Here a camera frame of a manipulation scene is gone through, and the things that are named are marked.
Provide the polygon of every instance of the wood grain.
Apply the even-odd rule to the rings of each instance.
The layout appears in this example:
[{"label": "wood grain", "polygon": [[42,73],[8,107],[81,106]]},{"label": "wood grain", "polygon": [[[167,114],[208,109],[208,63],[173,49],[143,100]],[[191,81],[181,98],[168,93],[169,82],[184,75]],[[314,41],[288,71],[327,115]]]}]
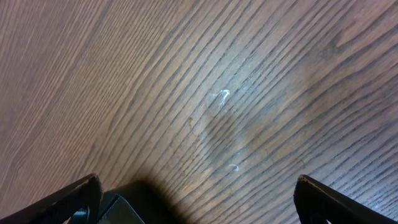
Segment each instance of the wood grain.
[{"label": "wood grain", "polygon": [[298,223],[299,174],[398,220],[396,1],[0,12],[0,217],[96,172],[187,223]]}]

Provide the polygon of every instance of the wooden surface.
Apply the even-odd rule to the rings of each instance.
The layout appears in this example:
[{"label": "wooden surface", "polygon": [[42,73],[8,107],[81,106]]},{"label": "wooden surface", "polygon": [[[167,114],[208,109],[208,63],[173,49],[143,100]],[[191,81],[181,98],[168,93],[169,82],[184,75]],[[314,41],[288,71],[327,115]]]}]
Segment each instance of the wooden surface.
[{"label": "wooden surface", "polygon": [[0,217],[96,172],[188,223],[298,223],[299,174],[398,219],[397,2],[0,12]]}]

